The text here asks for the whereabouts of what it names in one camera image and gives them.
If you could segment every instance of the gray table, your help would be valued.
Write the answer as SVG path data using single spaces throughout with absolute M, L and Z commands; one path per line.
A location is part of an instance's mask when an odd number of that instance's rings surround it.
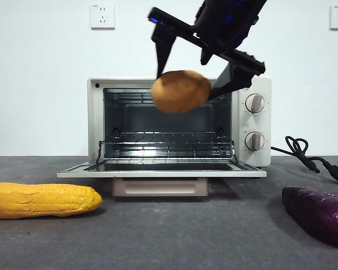
M 104 199 L 100 209 L 69 218 L 0 220 L 0 269 L 338 270 L 338 248 L 307 235 L 281 202 L 284 186 L 338 196 L 324 170 L 274 157 L 267 178 L 211 180 L 206 200 L 123 200 L 111 197 L 107 179 L 56 178 L 85 160 L 0 157 L 0 182 L 88 185 Z

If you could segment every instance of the oven dial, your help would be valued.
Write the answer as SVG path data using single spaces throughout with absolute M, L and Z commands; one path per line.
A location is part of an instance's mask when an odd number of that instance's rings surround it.
M 264 137 L 258 132 L 251 132 L 247 135 L 245 142 L 248 149 L 253 152 L 258 151 L 264 146 Z
M 261 94 L 251 94 L 246 99 L 246 108 L 252 114 L 259 113 L 265 105 L 264 97 Z

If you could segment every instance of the corn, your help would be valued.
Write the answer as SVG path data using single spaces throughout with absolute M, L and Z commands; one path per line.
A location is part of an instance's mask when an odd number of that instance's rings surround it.
M 86 186 L 0 183 L 0 219 L 67 217 L 92 211 L 101 202 L 101 196 Z

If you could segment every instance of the white toaster oven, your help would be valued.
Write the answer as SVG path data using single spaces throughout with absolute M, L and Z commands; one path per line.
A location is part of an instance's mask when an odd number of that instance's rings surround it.
M 223 76 L 210 80 L 225 84 Z M 271 80 L 188 112 L 166 114 L 154 78 L 88 80 L 88 161 L 59 178 L 107 178 L 114 196 L 206 196 L 208 178 L 265 177 L 270 164 Z

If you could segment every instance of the brown potato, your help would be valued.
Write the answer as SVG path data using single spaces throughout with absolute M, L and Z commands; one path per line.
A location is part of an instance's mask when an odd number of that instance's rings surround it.
M 166 113 L 189 111 L 207 101 L 208 79 L 191 70 L 169 71 L 152 86 L 152 100 Z

